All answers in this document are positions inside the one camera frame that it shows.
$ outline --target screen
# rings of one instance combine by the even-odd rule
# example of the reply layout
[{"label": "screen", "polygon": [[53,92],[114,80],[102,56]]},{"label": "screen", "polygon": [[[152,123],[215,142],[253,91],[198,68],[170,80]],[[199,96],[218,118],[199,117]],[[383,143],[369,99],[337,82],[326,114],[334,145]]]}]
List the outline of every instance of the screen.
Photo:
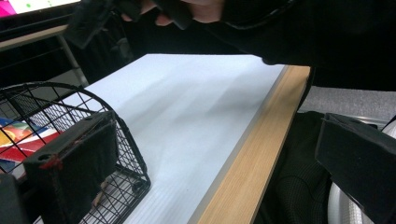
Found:
[{"label": "screen", "polygon": [[76,2],[79,0],[0,0],[0,18]]}]

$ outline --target wooden trim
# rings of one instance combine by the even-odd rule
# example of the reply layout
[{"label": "wooden trim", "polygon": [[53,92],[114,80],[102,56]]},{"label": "wooden trim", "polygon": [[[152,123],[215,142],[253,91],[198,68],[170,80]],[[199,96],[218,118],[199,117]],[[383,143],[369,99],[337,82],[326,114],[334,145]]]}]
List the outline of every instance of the wooden trim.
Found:
[{"label": "wooden trim", "polygon": [[20,36],[17,38],[13,38],[13,39],[9,39],[9,40],[0,42],[0,51],[16,48],[16,47],[19,47],[22,45],[36,42],[41,39],[59,35],[66,29],[66,27],[67,27],[67,25],[57,26],[57,27],[53,27],[53,28],[50,28],[47,30],[39,31],[39,32],[32,33],[29,35],[24,35],[24,36]]},{"label": "wooden trim", "polygon": [[309,67],[288,66],[198,223],[254,220],[308,75]]}]

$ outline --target black wire basket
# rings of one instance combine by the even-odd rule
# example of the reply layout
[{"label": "black wire basket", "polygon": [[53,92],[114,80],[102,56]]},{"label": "black wire basket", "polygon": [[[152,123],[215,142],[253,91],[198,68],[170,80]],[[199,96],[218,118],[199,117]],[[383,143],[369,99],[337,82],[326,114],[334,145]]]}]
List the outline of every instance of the black wire basket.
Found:
[{"label": "black wire basket", "polygon": [[[114,111],[106,102],[82,88],[62,83],[37,82],[11,86],[0,90],[0,118],[44,127],[62,133],[95,113]],[[125,122],[116,114],[119,158],[116,172],[106,179],[98,202],[80,223],[122,223],[149,191],[150,180],[146,164]],[[29,156],[21,143],[24,139],[9,136],[6,127],[0,127],[0,173],[12,174],[17,179],[24,175],[20,161],[5,160],[14,150],[19,157]],[[42,144],[47,144],[40,133]]]}]

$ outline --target metal wire mesh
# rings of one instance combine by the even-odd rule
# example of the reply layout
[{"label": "metal wire mesh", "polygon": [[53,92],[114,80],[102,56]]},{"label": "metal wire mesh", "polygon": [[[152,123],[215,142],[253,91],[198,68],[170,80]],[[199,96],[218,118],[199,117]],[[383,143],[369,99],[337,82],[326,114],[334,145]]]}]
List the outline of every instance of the metal wire mesh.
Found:
[{"label": "metal wire mesh", "polygon": [[[112,108],[96,95],[66,84],[29,83],[0,90],[0,118],[54,129],[58,133],[69,129],[81,119],[107,110]],[[81,223],[121,223],[149,191],[146,164],[124,121],[117,114],[116,117],[120,151],[116,172],[106,179],[99,203],[92,206]],[[11,144],[0,149],[0,156],[8,150],[17,149],[26,157],[20,148],[23,139],[14,142],[4,128],[0,127],[0,131]],[[0,161],[2,173],[16,177],[23,175],[21,163],[15,161],[10,168],[9,165],[5,167],[4,160]]]}]

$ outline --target table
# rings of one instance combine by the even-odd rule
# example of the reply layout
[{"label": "table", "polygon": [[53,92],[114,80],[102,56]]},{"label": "table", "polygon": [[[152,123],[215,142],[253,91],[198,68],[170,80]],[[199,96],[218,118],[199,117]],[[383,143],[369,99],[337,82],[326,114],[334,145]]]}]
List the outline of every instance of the table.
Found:
[{"label": "table", "polygon": [[93,83],[152,186],[125,223],[249,223],[309,69],[251,55],[147,55]]}]

